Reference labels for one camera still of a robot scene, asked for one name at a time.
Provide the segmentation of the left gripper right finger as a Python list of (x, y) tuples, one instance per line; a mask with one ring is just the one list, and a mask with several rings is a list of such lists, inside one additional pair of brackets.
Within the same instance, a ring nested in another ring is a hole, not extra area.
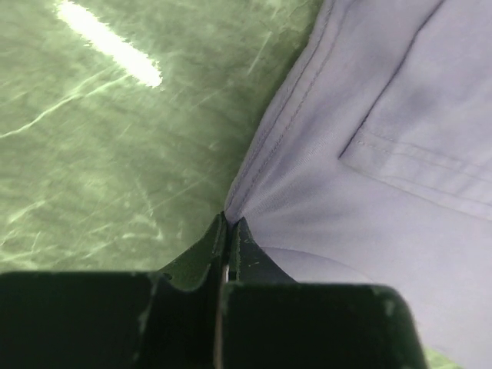
[(404, 299), (378, 284), (299, 283), (252, 237), (231, 232), (221, 292), (223, 368), (424, 368)]

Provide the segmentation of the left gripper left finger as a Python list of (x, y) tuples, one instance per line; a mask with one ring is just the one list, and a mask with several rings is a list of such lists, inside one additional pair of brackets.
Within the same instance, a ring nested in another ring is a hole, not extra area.
[(157, 271), (1, 276), (3, 368), (210, 368), (228, 225)]

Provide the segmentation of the lilac purple t-shirt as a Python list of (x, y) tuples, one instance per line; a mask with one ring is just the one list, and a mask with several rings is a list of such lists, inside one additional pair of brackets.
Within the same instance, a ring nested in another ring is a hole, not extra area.
[(491, 366), (491, 3), (326, 1), (224, 205), (298, 281), (386, 284)]

